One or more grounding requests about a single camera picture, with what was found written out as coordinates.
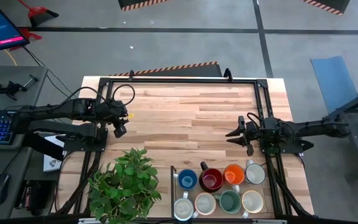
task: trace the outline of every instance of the orange mug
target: orange mug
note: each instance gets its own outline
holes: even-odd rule
[[[237,193],[240,193],[239,185],[243,183],[244,179],[246,178],[246,175],[244,174],[244,170],[240,165],[230,164],[225,168],[223,172],[223,178],[228,184],[233,186],[233,189]]]

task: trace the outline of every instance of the blue mug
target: blue mug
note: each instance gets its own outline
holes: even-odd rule
[[[183,169],[179,174],[174,174],[173,176],[178,179],[178,185],[183,190],[191,190],[198,183],[197,174],[191,169]]]

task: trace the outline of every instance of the red mug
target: red mug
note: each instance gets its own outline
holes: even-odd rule
[[[222,173],[214,168],[208,168],[205,162],[201,162],[202,172],[199,177],[201,188],[205,192],[217,192],[223,185]]]

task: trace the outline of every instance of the mug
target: mug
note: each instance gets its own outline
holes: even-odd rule
[[[243,183],[245,179],[244,170],[237,164],[228,165],[223,172],[224,179],[228,184],[233,185],[233,189],[240,193],[239,184]]]
[[[221,195],[214,195],[219,200],[222,210],[228,214],[235,214],[241,208],[240,195],[233,190],[226,190]]]
[[[183,169],[179,174],[174,174],[174,178],[178,179],[178,185],[183,190],[191,190],[197,185],[197,174],[193,170]]]
[[[201,162],[202,172],[199,177],[200,186],[205,192],[217,192],[223,185],[222,173],[214,168],[208,168],[205,162]]]
[[[210,193],[200,193],[194,202],[196,211],[193,214],[193,218],[196,218],[199,214],[210,215],[216,209],[216,201],[213,195]]]
[[[194,213],[193,203],[187,199],[188,192],[183,193],[183,198],[179,198],[173,204],[173,214],[179,221],[189,220]]]
[[[244,213],[241,216],[247,218],[249,213],[258,213],[262,210],[264,200],[258,192],[249,190],[242,195],[241,204],[244,208]]]
[[[252,159],[247,160],[244,173],[248,184],[261,184],[265,180],[265,170],[259,164],[254,164]]]

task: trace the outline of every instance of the green mug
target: green mug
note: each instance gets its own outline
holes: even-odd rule
[[[241,208],[240,195],[233,190],[226,190],[221,195],[214,195],[219,200],[219,205],[228,214],[235,214]]]

